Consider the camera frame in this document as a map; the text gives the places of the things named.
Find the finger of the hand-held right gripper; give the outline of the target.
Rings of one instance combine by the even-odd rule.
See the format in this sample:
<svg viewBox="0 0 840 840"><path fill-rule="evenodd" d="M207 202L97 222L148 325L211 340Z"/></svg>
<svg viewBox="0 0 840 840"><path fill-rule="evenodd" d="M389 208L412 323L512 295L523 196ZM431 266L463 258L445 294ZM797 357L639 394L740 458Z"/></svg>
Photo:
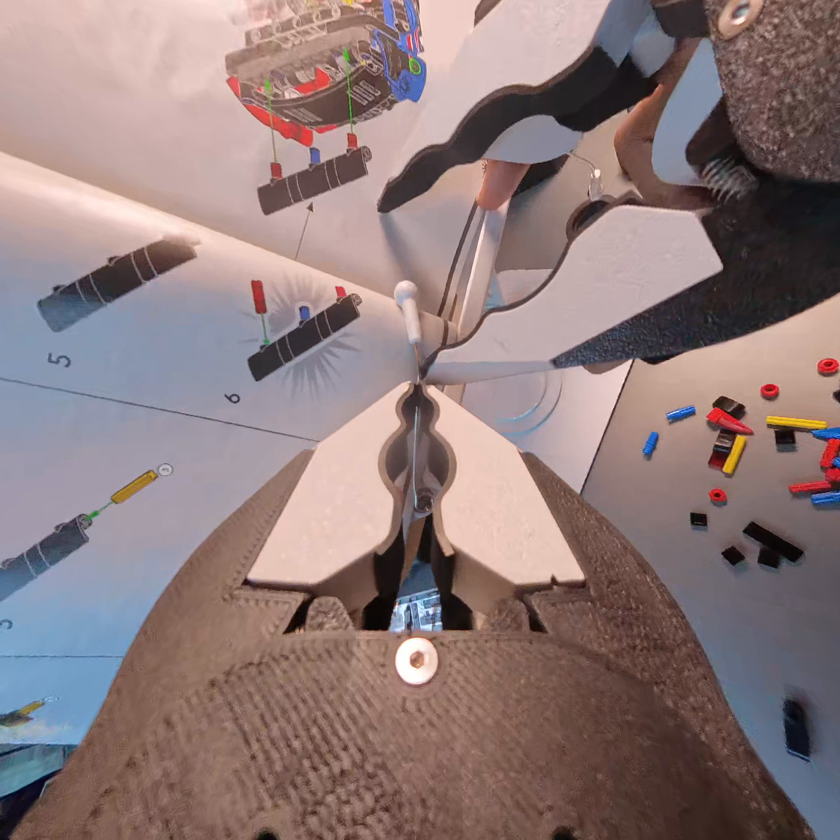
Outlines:
<svg viewBox="0 0 840 840"><path fill-rule="evenodd" d="M378 200L388 214L461 165L540 165L655 90L675 51L660 2L484 2L426 84Z"/></svg>
<svg viewBox="0 0 840 840"><path fill-rule="evenodd" d="M679 352L677 340L665 337L677 316L654 309L699 291L722 263L701 224L708 192L662 181L653 151L669 99L705 44L680 42L656 75L654 92L617 127L616 162L633 193L567 234L559 264L540 287L482 316L469 335L436 352L425 370L429 382L468 384Z"/></svg>

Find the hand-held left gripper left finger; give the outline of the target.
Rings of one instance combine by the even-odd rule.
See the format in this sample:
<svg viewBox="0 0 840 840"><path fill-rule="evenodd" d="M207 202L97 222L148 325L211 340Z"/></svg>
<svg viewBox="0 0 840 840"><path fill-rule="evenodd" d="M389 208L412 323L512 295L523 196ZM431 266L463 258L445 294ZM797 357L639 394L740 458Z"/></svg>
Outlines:
<svg viewBox="0 0 840 840"><path fill-rule="evenodd" d="M403 576L409 442L400 384L312 450L247 573L255 588L338 598L349 612Z"/></svg>

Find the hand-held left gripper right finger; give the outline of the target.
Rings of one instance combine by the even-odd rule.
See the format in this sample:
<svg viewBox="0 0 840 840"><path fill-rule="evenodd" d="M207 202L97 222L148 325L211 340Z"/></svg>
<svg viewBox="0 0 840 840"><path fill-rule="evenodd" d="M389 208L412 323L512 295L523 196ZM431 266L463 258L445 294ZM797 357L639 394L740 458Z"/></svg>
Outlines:
<svg viewBox="0 0 840 840"><path fill-rule="evenodd" d="M437 388L429 442L447 473L433 510L433 568L442 597L473 613L499 601L582 587L585 573L518 447Z"/></svg>

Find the lego sticker sheet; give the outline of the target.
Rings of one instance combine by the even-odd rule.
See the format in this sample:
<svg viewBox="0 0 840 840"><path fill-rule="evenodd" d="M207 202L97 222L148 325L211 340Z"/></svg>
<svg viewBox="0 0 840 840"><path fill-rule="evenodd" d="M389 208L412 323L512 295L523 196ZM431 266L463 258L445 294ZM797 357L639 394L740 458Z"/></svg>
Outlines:
<svg viewBox="0 0 840 840"><path fill-rule="evenodd" d="M396 599L389 625L391 633L434 633L442 629L440 594L437 589L403 595Z"/></svg>

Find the pile of small lego pieces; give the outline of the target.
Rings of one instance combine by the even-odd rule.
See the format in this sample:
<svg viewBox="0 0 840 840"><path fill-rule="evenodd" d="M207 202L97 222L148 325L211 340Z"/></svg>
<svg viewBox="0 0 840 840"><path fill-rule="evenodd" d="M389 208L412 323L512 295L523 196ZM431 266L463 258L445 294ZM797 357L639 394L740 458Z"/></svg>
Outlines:
<svg viewBox="0 0 840 840"><path fill-rule="evenodd" d="M816 371L822 376L838 375L838 360L823 358L816 363ZM761 385L759 393L762 399L771 402L779 397L780 387L774 383ZM711 405L706 417L707 425L717 432L716 442L712 447L708 466L720 471L725 477L733 477L739 466L743 452L749 438L753 435L750 426L743 422L747 410L745 405L731 398L720 395ZM697 409L693 406L683 406L669 411L665 415L668 424L682 419L694 417ZM793 496L806 496L814 508L830 508L838 506L839 487L839 431L838 426L829 427L827 422L815 419L767 416L767 427L773 431L773 440L777 448L793 449L796 444L796 433L803 432L813 436L814 440L824 443L824 450L819 463L821 478L800 482L788 486ZM641 448L642 457L650 460L659 441L658 432L651 432ZM708 491L711 504L723 507L728 503L727 492L720 488ZM689 525L693 529L705 529L708 526L708 515L699 511L689 514ZM791 541L781 537L769 528L751 521L743 529L742 535L756 543L759 547L758 564L764 568L777 570L782 561L788 564L798 564L805 551ZM745 554L735 546L730 546L721 552L722 558L730 566L738 566L745 562Z"/></svg>

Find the lego instruction booklet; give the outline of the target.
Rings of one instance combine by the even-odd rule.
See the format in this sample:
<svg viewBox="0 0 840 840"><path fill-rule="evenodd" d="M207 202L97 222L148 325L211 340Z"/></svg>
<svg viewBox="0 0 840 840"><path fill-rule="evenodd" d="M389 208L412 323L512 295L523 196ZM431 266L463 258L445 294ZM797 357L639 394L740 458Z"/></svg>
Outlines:
<svg viewBox="0 0 840 840"><path fill-rule="evenodd" d="M469 2L2 2L2 746L75 744L195 546L413 375L478 169L377 211Z"/></svg>

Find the black lego connector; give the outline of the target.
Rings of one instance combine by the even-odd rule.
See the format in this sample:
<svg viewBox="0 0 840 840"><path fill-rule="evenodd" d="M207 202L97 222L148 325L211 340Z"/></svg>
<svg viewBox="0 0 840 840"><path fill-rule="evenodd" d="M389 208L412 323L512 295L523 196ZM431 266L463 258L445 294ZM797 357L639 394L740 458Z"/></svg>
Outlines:
<svg viewBox="0 0 840 840"><path fill-rule="evenodd" d="M812 759L811 723L807 705L799 698L786 697L782 706L784 746L790 755Z"/></svg>

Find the person's right hand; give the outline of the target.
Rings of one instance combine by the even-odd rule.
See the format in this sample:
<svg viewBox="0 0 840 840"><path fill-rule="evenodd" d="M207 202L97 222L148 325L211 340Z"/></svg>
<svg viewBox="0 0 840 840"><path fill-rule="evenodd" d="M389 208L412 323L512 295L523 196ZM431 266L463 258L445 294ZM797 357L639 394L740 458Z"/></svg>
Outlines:
<svg viewBox="0 0 840 840"><path fill-rule="evenodd" d="M665 106L700 44L699 38L678 41L675 51L655 74L656 90L641 100L626 116L614 135L617 163L644 201L653 207L694 211L713 204L704 187L673 185L661 181L653 167L653 143ZM529 164L483 161L483 181L477 204L498 209L511 199Z"/></svg>

